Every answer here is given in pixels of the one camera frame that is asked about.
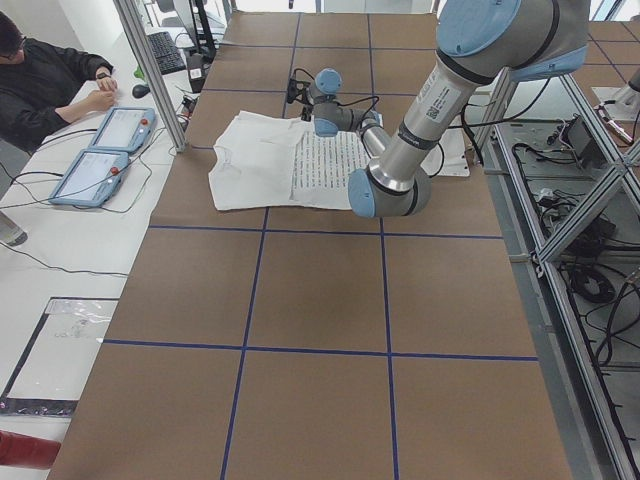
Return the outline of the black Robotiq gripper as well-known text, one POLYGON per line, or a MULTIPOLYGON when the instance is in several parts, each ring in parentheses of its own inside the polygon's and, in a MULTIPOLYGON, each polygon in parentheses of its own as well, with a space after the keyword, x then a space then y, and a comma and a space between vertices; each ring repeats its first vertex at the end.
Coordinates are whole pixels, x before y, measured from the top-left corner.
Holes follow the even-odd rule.
POLYGON ((313 104, 304 104, 302 107, 300 118, 303 121, 310 122, 313 117, 313 110, 314 110, 313 104))

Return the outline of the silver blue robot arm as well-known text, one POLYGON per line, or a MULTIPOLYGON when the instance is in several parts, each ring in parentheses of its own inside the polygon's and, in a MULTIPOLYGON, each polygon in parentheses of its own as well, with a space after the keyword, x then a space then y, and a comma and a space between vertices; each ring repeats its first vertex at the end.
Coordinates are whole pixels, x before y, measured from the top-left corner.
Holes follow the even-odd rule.
POLYGON ((371 110, 343 106, 341 76, 331 68, 309 82, 291 80, 289 102, 317 135, 359 134, 368 165, 350 174, 348 198, 361 217, 409 216, 422 210, 431 180, 421 164, 464 105, 503 69, 515 82, 571 73, 586 59, 590 5, 586 1, 449 1, 436 30, 436 64, 388 135, 371 110))

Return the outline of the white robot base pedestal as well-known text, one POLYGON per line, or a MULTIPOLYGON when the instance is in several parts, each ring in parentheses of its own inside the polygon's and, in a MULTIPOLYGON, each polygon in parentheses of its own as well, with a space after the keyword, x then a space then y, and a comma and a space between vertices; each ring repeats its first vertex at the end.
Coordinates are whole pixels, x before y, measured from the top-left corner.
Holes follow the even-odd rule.
POLYGON ((435 147, 426 161, 426 169, 430 175, 439 172, 439 176, 468 177, 469 166, 465 156, 466 145, 461 129, 447 130, 440 139, 444 155, 435 147))

